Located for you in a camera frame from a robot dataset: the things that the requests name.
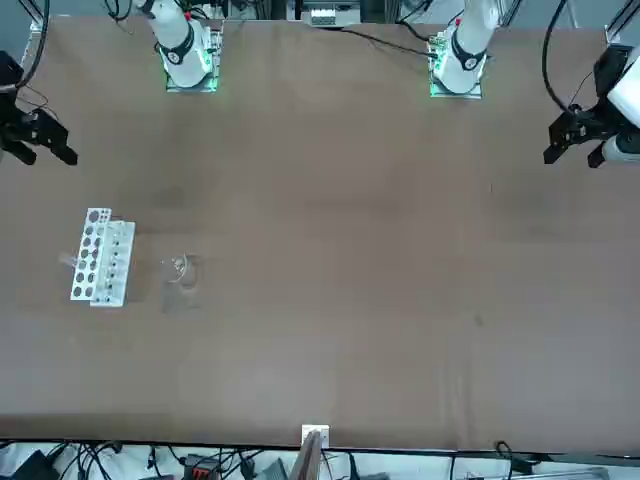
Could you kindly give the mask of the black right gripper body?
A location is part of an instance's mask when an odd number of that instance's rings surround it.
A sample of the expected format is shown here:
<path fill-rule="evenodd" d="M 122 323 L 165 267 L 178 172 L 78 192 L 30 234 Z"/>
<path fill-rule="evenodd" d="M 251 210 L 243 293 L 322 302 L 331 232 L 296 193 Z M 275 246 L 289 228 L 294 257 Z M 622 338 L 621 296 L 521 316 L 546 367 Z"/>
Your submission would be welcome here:
<path fill-rule="evenodd" d="M 23 75 L 20 64 L 6 51 L 1 51 L 1 148 L 29 150 L 27 143 L 40 144 L 40 106 L 30 111 L 19 108 L 17 82 Z"/>

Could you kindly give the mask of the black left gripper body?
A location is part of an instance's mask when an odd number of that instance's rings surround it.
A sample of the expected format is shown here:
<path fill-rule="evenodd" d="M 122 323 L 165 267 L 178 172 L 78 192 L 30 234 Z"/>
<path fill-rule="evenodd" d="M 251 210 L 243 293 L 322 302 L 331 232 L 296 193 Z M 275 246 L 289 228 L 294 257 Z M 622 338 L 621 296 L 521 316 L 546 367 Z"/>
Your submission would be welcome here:
<path fill-rule="evenodd" d="M 579 111 L 574 104 L 570 109 L 577 119 L 573 122 L 574 144 L 600 139 L 605 140 L 615 134 L 636 132 L 636 125 L 630 113 L 624 113 L 608 98 L 623 75 L 631 68 L 634 48 L 628 45 L 611 44 L 602 53 L 593 67 L 597 101 L 586 111 Z"/>

